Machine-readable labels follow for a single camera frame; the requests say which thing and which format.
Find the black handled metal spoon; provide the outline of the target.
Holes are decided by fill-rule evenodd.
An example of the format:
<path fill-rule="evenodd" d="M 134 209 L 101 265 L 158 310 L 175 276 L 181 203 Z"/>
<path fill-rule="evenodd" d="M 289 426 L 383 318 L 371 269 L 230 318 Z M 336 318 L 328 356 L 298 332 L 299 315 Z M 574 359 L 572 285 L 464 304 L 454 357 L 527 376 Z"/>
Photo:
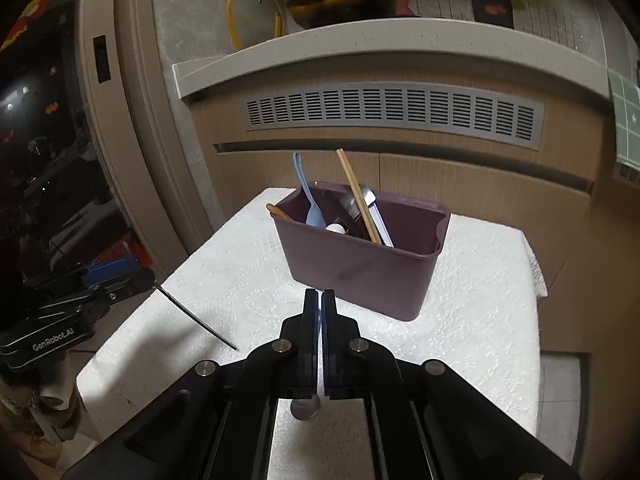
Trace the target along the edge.
<path fill-rule="evenodd" d="M 321 401 L 317 393 L 308 399 L 294 399 L 291 401 L 290 411 L 297 420 L 311 420 L 315 418 L 321 408 Z"/>

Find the wooden spoon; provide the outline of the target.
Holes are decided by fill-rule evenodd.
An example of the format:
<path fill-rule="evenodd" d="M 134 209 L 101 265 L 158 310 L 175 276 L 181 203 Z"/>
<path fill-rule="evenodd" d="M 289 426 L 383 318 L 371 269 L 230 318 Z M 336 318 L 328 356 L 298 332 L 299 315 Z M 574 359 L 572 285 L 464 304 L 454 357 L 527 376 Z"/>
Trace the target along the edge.
<path fill-rule="evenodd" d="M 266 205 L 266 208 L 268 212 L 273 216 L 273 218 L 278 218 L 278 219 L 288 220 L 288 221 L 292 220 L 292 218 L 286 212 L 284 212 L 281 208 L 279 208 L 276 205 L 268 203 Z"/>

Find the white plastic spoon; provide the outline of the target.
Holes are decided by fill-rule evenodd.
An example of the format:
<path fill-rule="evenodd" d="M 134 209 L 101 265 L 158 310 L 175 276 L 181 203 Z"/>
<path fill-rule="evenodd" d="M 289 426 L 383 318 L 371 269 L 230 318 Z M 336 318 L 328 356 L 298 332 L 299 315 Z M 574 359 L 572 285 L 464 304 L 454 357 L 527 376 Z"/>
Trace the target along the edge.
<path fill-rule="evenodd" d="M 376 229 L 378 230 L 378 235 L 381 237 L 383 244 L 386 247 L 393 247 L 394 243 L 392 241 L 392 238 L 390 237 L 390 232 L 388 232 L 388 229 L 386 228 L 386 224 L 382 217 L 381 211 L 378 209 L 378 204 L 373 202 L 369 206 L 369 211 L 370 211 L 370 216 L 373 220 L 373 223 Z"/>

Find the small white ball spoon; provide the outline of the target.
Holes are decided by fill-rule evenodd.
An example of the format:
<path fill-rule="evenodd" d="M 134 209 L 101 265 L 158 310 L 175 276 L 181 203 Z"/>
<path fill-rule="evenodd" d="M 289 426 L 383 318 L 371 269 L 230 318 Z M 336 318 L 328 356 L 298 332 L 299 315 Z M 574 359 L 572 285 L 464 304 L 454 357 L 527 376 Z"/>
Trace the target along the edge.
<path fill-rule="evenodd" d="M 344 228 L 344 226 L 342 226 L 339 223 L 331 223 L 326 227 L 327 231 L 333 232 L 333 233 L 337 233 L 337 234 L 345 234 L 346 230 Z"/>

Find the blue plastic spoon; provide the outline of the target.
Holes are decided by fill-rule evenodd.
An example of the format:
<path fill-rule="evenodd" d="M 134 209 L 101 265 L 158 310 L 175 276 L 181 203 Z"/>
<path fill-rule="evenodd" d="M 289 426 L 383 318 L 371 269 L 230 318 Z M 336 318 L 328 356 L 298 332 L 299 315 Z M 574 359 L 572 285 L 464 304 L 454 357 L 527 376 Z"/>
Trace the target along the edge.
<path fill-rule="evenodd" d="M 314 226 L 315 228 L 325 229 L 326 222 L 324 221 L 320 207 L 314 200 L 314 196 L 311 193 L 308 181 L 304 174 L 302 156 L 300 156 L 299 153 L 294 152 L 292 154 L 292 161 L 296 176 L 299 180 L 300 188 L 302 189 L 309 205 L 305 223 L 307 226 Z"/>

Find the wooden chopstick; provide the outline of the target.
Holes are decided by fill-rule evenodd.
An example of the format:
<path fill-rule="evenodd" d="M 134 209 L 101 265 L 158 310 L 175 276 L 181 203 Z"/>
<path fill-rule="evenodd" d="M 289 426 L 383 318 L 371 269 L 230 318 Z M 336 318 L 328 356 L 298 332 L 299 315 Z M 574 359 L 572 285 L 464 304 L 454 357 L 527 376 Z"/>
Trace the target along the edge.
<path fill-rule="evenodd" d="M 342 148 L 339 148 L 336 151 L 337 154 L 337 158 L 341 163 L 341 166 L 344 170 L 346 179 L 349 183 L 350 188 L 352 189 L 352 195 L 354 196 L 355 202 L 358 206 L 358 209 L 360 211 L 360 216 L 362 218 L 362 221 L 364 223 L 364 226 L 367 229 L 367 232 L 369 234 L 370 240 L 372 243 L 374 244 L 378 244 L 381 245 L 382 244 L 382 240 L 381 237 L 378 235 L 378 230 L 376 229 L 373 220 L 370 216 L 370 211 L 369 208 L 367 206 L 366 201 L 364 200 L 364 196 L 361 192 L 361 188 L 359 185 L 359 182 L 355 176 L 354 170 L 352 170 L 352 165 L 350 164 L 346 153 L 344 152 L 344 150 Z"/>

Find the purple plastic utensil caddy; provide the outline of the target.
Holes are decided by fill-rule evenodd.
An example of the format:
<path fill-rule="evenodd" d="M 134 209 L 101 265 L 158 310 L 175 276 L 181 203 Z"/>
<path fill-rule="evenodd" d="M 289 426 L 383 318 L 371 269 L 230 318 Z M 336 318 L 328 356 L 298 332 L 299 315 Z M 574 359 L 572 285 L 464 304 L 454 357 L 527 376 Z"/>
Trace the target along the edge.
<path fill-rule="evenodd" d="M 277 203 L 288 216 L 275 218 L 292 278 L 332 289 L 337 298 L 401 321 L 414 320 L 444 248 L 450 211 L 442 204 L 401 194 L 374 192 L 393 245 L 308 226 L 301 188 Z"/>

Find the grey ventilation grille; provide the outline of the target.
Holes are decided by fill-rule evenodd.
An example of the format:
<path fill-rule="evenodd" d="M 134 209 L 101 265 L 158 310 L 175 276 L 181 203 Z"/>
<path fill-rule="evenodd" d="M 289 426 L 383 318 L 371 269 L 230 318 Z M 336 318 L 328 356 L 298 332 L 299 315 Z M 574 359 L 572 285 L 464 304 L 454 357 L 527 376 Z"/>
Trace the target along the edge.
<path fill-rule="evenodd" d="M 240 105 L 250 131 L 378 127 L 461 134 L 539 148 L 544 104 L 483 89 L 431 82 L 372 81 L 255 93 Z"/>

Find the small right ventilation grille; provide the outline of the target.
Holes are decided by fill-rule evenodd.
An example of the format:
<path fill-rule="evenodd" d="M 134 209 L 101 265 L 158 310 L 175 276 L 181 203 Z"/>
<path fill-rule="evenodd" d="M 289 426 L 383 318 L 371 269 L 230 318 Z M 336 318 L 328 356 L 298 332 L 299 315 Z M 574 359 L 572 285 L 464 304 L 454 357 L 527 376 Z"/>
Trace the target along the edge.
<path fill-rule="evenodd" d="M 620 162 L 614 164 L 612 177 L 633 188 L 640 188 L 640 172 Z"/>

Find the green white dish towel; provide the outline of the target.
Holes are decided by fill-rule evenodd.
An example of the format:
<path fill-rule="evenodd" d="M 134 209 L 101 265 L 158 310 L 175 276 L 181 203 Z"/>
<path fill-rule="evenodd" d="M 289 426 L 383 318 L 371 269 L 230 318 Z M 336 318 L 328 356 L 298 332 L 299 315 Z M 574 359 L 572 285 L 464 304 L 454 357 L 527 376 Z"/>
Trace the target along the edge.
<path fill-rule="evenodd" d="M 639 88 L 615 70 L 608 70 L 608 85 L 614 107 L 616 160 L 640 170 Z"/>

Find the grey countertop ledge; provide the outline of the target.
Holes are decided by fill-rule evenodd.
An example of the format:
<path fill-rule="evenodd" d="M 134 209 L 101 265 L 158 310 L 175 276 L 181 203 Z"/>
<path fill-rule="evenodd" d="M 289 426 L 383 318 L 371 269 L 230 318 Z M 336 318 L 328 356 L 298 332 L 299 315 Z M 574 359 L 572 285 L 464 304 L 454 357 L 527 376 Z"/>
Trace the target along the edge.
<path fill-rule="evenodd" d="M 439 18 L 386 18 L 303 30 L 171 67 L 181 99 L 233 79 L 348 56 L 401 56 L 527 70 L 608 99 L 608 71 L 588 56 L 517 30 Z"/>

